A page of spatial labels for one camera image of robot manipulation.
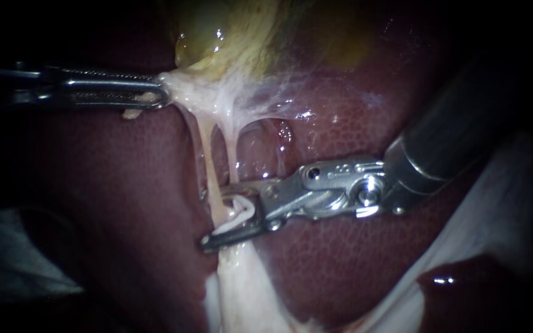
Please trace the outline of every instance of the metal screw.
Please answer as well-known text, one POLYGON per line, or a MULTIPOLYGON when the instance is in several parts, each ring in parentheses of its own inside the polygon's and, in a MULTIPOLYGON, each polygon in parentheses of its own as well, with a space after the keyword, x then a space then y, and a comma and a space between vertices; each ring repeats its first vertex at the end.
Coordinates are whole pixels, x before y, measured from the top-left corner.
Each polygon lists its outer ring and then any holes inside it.
POLYGON ((320 169, 318 168, 312 168, 308 170, 308 178, 310 179, 318 179, 318 176, 320 175, 320 169))
POLYGON ((363 189, 359 192, 357 198, 365 207, 376 205, 379 200, 379 191, 377 191, 377 189, 373 191, 367 191, 366 189, 363 189))

